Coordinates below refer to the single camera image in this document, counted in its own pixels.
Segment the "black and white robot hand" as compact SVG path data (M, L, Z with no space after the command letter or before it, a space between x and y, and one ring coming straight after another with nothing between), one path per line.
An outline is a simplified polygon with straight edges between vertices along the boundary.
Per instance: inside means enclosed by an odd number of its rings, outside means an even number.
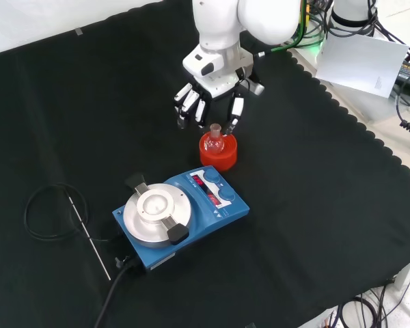
M222 51L207 51L198 45L183 59L182 65L189 75L189 82L174 96L178 126L184 128L193 120L204 128L212 103L229 96L228 120L223 135L231 135L244 109L244 98L238 87L250 86L253 55L239 43Z

